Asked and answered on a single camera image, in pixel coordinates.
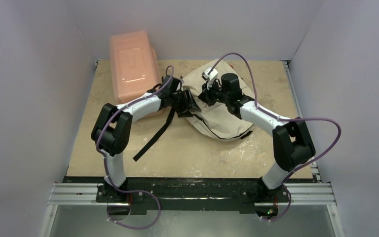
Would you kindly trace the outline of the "cream canvas backpack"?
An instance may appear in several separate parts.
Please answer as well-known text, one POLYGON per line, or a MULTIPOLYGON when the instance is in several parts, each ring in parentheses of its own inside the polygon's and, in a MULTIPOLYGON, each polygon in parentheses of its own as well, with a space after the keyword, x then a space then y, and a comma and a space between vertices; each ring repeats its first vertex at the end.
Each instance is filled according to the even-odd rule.
MULTIPOLYGON (((245 138, 254 129, 252 123, 242 121, 230 114, 223 103, 216 103, 212 107, 209 107, 198 98, 198 95, 202 92, 202 85, 205 83, 205 80, 202 78, 202 72, 208 67, 212 67, 218 71, 217 79, 221 79, 225 73, 237 75, 233 67, 228 63, 213 60, 190 72, 185 77, 180 77, 183 88, 191 91, 197 105, 201 109, 201 112, 195 112, 192 117, 185 119, 202 135, 218 141, 227 142, 245 138)), ((240 78, 239 84, 244 94, 251 92, 251 89, 240 78)))

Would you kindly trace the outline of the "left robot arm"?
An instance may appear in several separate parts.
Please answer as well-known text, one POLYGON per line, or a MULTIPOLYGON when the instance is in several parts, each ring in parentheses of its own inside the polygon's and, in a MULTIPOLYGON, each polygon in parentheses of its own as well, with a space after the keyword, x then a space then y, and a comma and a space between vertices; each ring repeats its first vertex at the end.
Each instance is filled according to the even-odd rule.
POLYGON ((129 143, 132 124, 152 113, 169 107, 171 114, 166 124, 134 156, 140 159, 143 154, 162 136, 174 116, 190 118, 200 112, 189 89, 183 88, 181 78, 172 75, 162 77, 162 82, 149 89, 144 95, 125 104, 105 104, 91 132, 96 150, 103 156, 105 181, 110 184, 108 195, 116 202, 127 197, 123 185, 126 175, 123 165, 123 152, 129 143))

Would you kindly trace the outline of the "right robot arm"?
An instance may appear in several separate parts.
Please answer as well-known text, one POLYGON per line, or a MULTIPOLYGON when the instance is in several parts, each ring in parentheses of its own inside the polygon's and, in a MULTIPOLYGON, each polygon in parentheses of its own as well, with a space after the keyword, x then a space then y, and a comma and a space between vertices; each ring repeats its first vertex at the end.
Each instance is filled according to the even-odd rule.
POLYGON ((239 78, 234 73, 225 73, 217 79, 216 70, 202 73, 205 83, 199 99, 208 106, 220 102, 235 117, 250 122, 272 137, 274 164, 261 178, 257 188, 260 199, 269 201, 276 196, 289 173, 315 156, 316 150, 304 121, 281 117, 266 108, 259 107, 254 98, 245 95, 239 78))

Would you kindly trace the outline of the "pink plastic storage box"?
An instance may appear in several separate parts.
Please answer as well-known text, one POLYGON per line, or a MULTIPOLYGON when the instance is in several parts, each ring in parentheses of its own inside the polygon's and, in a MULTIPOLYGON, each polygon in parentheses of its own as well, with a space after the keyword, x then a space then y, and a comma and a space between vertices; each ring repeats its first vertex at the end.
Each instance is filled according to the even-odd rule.
POLYGON ((114 98, 130 102, 161 83, 156 53, 147 32, 114 35, 109 40, 114 98))

